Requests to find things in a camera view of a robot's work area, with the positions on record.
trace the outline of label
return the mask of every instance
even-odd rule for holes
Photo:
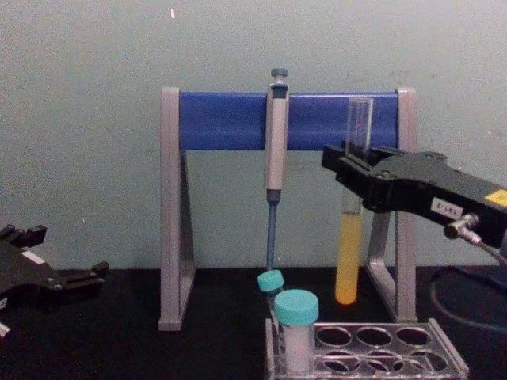
[[[507,190],[498,190],[484,197],[485,200],[507,207]]]
[[[33,261],[37,265],[41,265],[41,264],[45,263],[45,261],[43,259],[41,259],[35,253],[30,252],[30,251],[24,251],[23,256],[26,257],[27,259],[30,259],[31,261]]]
[[[440,198],[433,198],[431,202],[431,211],[437,214],[447,216],[450,219],[457,220],[463,215],[463,208],[455,204],[446,202]]]

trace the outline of gray rack leg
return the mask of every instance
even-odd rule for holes
[[[417,94],[398,89],[398,148],[417,150]],[[417,321],[415,302],[415,215],[395,216],[396,275],[387,271],[384,254],[391,215],[375,214],[366,268],[377,291],[396,322]]]
[[[160,123],[160,320],[181,330],[195,275],[185,155],[179,147],[179,89],[162,89]]]

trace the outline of light gray wall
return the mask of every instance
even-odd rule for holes
[[[163,86],[420,97],[420,145],[506,185],[507,2],[8,1],[0,9],[0,223],[49,227],[57,268],[157,267]],[[200,267],[264,263],[262,152],[189,155]],[[291,153],[278,262],[332,265],[340,187]],[[490,263],[418,223],[420,264]]]

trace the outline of teal cap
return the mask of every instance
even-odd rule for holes
[[[282,291],[275,297],[275,315],[284,325],[309,325],[317,321],[318,298],[299,289]]]
[[[278,269],[273,269],[260,274],[257,282],[262,291],[274,291],[284,285],[284,277]]]

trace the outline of yellow warning sticker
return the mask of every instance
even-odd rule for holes
[[[499,204],[500,206],[507,207],[507,190],[492,192],[488,196],[484,197],[484,199]]]

